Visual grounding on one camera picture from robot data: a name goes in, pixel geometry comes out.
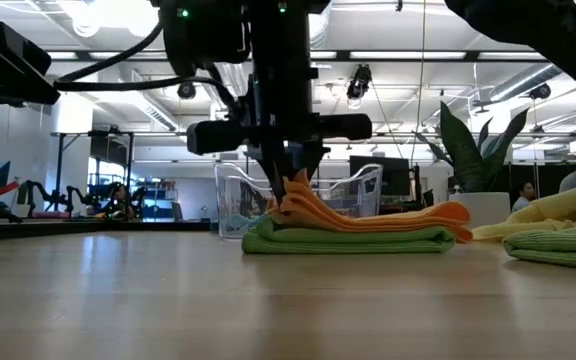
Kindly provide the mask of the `black metal stand frame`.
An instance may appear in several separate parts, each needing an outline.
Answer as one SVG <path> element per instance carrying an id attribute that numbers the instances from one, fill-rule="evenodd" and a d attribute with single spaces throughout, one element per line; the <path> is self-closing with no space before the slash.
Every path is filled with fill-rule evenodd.
<path id="1" fill-rule="evenodd" d="M 125 200 L 130 201 L 130 185 L 131 185 L 131 173 L 132 173 L 132 163 L 133 163 L 133 154 L 134 154 L 134 145 L 135 145 L 135 132 L 130 131 L 119 131 L 119 130 L 90 130 L 87 132 L 53 132 L 51 133 L 52 137 L 58 138 L 58 155 L 57 155 L 57 165 L 56 165 L 56 179 L 55 179 L 55 189 L 54 195 L 52 196 L 54 202 L 53 207 L 54 210 L 57 211 L 59 209 L 59 200 L 61 199 L 61 183 L 62 183 L 62 169 L 63 169 L 63 162 L 64 162 L 64 152 L 65 150 L 72 145 L 77 139 L 81 137 L 88 137 L 88 138 L 105 138 L 109 140 L 111 137 L 118 137 L 118 136 L 127 136 L 129 138 L 129 146 L 127 150 L 127 171 L 125 176 Z"/>

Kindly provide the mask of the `yellow microfiber towel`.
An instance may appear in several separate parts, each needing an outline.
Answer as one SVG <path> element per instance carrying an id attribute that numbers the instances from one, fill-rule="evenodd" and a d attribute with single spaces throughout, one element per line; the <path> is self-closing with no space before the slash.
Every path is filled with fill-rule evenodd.
<path id="1" fill-rule="evenodd" d="M 497 240 L 524 231 L 576 226 L 576 188 L 532 201 L 505 221 L 471 230 L 474 240 Z"/>

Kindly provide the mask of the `pale lime green microfiber towel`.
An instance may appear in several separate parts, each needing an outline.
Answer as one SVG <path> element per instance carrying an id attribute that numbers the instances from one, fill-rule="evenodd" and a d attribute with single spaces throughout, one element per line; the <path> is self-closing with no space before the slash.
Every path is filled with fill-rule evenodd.
<path id="1" fill-rule="evenodd" d="M 505 237 L 502 244 L 515 259 L 576 268 L 576 227 L 520 232 Z"/>

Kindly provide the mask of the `black computer monitor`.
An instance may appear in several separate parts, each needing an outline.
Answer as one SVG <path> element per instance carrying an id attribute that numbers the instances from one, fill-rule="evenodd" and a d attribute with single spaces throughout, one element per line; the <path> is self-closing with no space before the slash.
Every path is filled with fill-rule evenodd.
<path id="1" fill-rule="evenodd" d="M 407 159 L 374 156 L 351 156 L 349 158 L 349 164 L 352 174 L 368 164 L 381 165 L 382 195 L 409 196 L 411 194 L 409 162 Z"/>

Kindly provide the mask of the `bright green microfiber towel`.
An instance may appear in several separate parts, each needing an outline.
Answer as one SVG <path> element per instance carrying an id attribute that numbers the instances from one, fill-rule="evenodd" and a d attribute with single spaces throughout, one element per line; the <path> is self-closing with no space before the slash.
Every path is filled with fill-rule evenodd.
<path id="1" fill-rule="evenodd" d="M 280 225 L 270 218 L 242 238 L 244 254 L 335 255 L 444 253 L 456 244 L 444 226 L 403 232 L 334 232 Z"/>

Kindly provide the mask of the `orange microfiber towel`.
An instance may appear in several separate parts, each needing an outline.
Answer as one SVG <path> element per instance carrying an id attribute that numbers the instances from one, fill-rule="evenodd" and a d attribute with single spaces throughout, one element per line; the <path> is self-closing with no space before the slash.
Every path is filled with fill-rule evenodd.
<path id="1" fill-rule="evenodd" d="M 407 232 L 431 226 L 443 226 L 458 243 L 473 240 L 467 229 L 470 213 L 458 202 L 443 202 L 419 211 L 352 218 L 326 205 L 312 190 L 308 172 L 299 170 L 292 179 L 282 178 L 286 194 L 269 214 L 280 224 L 342 233 Z"/>

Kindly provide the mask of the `round white ceiling lamp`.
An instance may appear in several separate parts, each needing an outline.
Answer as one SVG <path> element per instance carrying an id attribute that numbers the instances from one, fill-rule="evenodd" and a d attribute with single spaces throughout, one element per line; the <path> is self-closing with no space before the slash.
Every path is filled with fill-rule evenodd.
<path id="1" fill-rule="evenodd" d="M 96 12 L 87 4 L 74 5 L 70 16 L 73 30 L 80 37 L 93 37 L 100 29 L 100 21 Z"/>

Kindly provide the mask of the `clear plastic bin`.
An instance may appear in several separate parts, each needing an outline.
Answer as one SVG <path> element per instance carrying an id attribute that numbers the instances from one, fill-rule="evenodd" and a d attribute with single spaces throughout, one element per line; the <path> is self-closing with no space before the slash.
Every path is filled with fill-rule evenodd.
<path id="1" fill-rule="evenodd" d="M 214 166 L 219 220 L 227 215 L 245 217 L 264 215 L 274 202 L 269 183 L 249 177 L 235 164 Z M 382 166 L 368 164 L 355 174 L 341 179 L 311 180 L 313 192 L 336 212 L 354 218 L 374 216 L 379 212 Z"/>

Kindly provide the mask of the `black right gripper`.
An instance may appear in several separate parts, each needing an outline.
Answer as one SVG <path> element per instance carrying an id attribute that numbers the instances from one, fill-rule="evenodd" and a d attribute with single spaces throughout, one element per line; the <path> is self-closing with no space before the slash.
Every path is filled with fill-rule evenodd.
<path id="1" fill-rule="evenodd" d="M 235 150 L 248 145 L 261 152 L 260 165 L 278 203 L 286 194 L 284 177 L 292 171 L 284 143 L 295 150 L 295 169 L 313 175 L 328 147 L 324 139 L 364 140 L 371 137 L 365 114 L 322 116 L 312 110 L 309 19 L 323 12 L 330 0 L 244 0 L 250 34 L 253 73 L 248 95 L 226 121 L 202 121 L 187 130 L 187 147 L 194 154 Z"/>

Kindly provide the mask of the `long ceiling light rail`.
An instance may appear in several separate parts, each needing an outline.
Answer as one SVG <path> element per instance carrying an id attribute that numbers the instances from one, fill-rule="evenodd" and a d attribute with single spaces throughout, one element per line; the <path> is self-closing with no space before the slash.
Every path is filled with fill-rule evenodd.
<path id="1" fill-rule="evenodd" d="M 84 51 L 84 50 L 53 50 L 48 52 L 53 61 L 58 62 L 92 62 L 109 59 L 119 52 L 115 51 Z M 310 59 L 324 62 L 431 62 L 431 63 L 546 63 L 548 60 L 533 51 L 508 50 L 312 50 Z M 166 53 L 163 50 L 145 50 L 127 59 L 137 62 L 165 62 Z"/>

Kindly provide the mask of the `green plant in white pot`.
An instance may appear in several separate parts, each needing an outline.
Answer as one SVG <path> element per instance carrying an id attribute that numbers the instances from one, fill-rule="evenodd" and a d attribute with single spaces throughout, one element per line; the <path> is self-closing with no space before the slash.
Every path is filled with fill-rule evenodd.
<path id="1" fill-rule="evenodd" d="M 435 157 L 453 168 L 460 191 L 450 200 L 463 205 L 470 214 L 469 227 L 474 229 L 505 220 L 510 215 L 510 196 L 495 191 L 493 185 L 504 165 L 512 142 L 524 129 L 527 110 L 513 117 L 506 129 L 489 134 L 485 124 L 474 137 L 466 124 L 454 116 L 446 104 L 440 106 L 441 146 L 429 141 L 422 133 L 415 137 L 429 146 Z"/>

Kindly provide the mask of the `black background table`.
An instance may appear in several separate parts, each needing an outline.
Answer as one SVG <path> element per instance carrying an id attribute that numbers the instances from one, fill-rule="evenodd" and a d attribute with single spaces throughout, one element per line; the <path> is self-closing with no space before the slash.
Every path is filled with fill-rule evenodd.
<path id="1" fill-rule="evenodd" d="M 30 221 L 0 222 L 0 240 L 112 231 L 208 232 L 210 221 L 123 222 L 123 221 Z"/>

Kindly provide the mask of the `blue storage rack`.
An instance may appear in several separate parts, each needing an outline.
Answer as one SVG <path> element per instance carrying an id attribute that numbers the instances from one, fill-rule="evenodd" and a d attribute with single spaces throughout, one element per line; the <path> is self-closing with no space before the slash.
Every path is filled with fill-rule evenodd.
<path id="1" fill-rule="evenodd" d="M 156 179 L 139 182 L 144 193 L 141 201 L 142 218 L 152 222 L 174 222 L 178 218 L 178 192 L 174 181 Z"/>

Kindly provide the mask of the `black room divider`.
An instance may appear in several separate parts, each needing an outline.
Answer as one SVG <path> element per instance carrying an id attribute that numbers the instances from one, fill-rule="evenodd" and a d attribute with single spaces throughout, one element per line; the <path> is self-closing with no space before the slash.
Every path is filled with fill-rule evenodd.
<path id="1" fill-rule="evenodd" d="M 530 182 L 534 188 L 534 198 L 554 195 L 559 191 L 561 181 L 576 170 L 571 163 L 520 163 L 508 164 L 502 168 L 502 184 L 509 191 L 510 200 L 519 197 L 518 187 Z"/>

